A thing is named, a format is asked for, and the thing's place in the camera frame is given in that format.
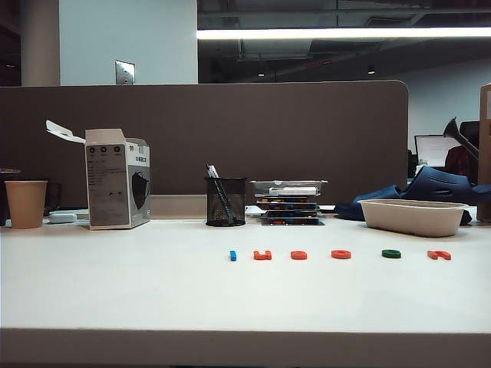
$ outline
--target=gray divider panel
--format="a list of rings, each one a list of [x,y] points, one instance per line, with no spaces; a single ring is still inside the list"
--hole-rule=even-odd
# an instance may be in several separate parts
[[[144,138],[153,194],[205,193],[206,163],[225,177],[326,179],[321,204],[406,182],[398,81],[3,87],[0,104],[0,166],[61,183],[63,206],[87,205],[84,148],[46,133],[46,119]]]

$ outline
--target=product box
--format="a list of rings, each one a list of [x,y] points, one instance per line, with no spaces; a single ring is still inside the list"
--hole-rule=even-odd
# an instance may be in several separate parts
[[[479,123],[479,184],[491,184],[491,84],[481,87]],[[477,206],[477,219],[491,222],[491,201]]]
[[[85,140],[47,120],[48,132],[85,145],[90,229],[133,228],[150,219],[150,148],[121,129],[85,130]]]

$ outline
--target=blue shoe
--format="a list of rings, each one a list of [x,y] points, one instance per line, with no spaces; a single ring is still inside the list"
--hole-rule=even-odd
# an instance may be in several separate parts
[[[471,186],[466,176],[425,166],[404,191],[396,186],[388,186],[376,192],[359,195],[352,203],[336,205],[334,212],[345,219],[364,221],[361,204],[358,202],[360,199],[412,199],[477,205],[491,200],[491,184]]]

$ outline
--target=paper bowl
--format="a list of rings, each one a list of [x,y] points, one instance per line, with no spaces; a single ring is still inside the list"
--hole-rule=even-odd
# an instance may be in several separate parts
[[[468,207],[463,203],[404,199],[363,199],[359,202],[371,228],[432,238],[455,235],[463,210]]]

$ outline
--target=fluorescent light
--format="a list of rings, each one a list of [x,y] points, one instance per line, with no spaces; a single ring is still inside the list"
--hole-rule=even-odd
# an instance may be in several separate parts
[[[274,40],[298,38],[463,38],[491,37],[491,27],[458,28],[313,28],[313,29],[207,29],[199,40]]]

